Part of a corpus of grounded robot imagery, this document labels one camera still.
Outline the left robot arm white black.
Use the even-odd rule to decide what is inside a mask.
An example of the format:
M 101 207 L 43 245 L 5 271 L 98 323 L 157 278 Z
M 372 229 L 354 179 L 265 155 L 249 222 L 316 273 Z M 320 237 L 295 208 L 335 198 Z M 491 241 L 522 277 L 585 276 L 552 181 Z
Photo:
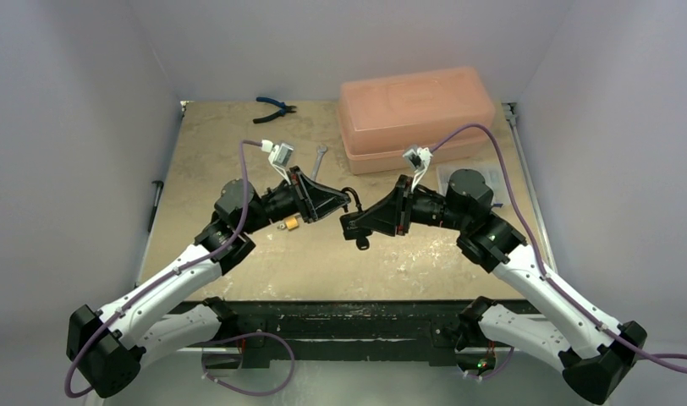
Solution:
M 318 222 L 359 202 L 354 193 L 320 184 L 299 167 L 281 174 L 281 183 L 263 194 L 247 173 L 226 183 L 209 223 L 172 262 L 120 298 L 98 309 L 83 304 L 70 315 L 67 398 L 91 392 L 109 398 L 164 355 L 195 343 L 225 346 L 247 337 L 222 299 L 208 299 L 182 316 L 165 315 L 238 266 L 256 247 L 252 233 L 295 215 Z

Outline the black padlock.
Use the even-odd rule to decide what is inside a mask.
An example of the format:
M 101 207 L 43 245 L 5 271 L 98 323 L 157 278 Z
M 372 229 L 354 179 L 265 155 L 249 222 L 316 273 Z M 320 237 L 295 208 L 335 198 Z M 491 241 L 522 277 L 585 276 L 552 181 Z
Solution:
M 354 212 L 348 212 L 348 208 L 346 207 L 346 211 L 344 211 L 345 214 L 339 218 L 343 230 L 343 237 L 345 240 L 355 241 L 359 237 L 365 237 L 361 233 L 359 233 L 359 230 L 356 228 L 354 224 L 354 221 L 357 220 L 364 213 L 364 210 L 360 201 L 360 197 L 353 188 L 344 187 L 341 189 L 341 191 L 345 194 L 350 195 L 355 206 Z

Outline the brass padlock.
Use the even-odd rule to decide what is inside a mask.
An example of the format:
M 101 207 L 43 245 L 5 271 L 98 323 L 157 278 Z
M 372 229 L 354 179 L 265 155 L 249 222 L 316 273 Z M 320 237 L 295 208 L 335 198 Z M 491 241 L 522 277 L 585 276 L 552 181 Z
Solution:
M 291 216 L 284 218 L 279 224 L 279 230 L 292 231 L 300 226 L 300 220 L 298 216 Z

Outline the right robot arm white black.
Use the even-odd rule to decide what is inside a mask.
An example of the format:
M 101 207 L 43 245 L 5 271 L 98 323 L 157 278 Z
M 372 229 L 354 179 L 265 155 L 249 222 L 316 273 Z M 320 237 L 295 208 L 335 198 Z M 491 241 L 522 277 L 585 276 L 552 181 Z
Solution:
M 536 257 L 533 244 L 492 209 L 492 190 L 471 169 L 455 171 L 444 194 L 401 176 L 375 205 L 341 218 L 343 235 L 360 250 L 374 233 L 403 236 L 412 224 L 456 230 L 463 256 L 507 283 L 542 315 L 533 321 L 501 302 L 479 297 L 448 329 L 456 348 L 485 341 L 506 343 L 550 365 L 590 403 L 605 403 L 635 365 L 644 328 L 597 309 Z

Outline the black key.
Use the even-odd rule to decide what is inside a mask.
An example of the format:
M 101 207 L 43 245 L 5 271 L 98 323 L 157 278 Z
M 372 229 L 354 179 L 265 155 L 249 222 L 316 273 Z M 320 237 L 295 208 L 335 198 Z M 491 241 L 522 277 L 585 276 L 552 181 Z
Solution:
M 355 244 L 358 250 L 368 250 L 370 248 L 370 242 L 367 237 L 357 238 Z

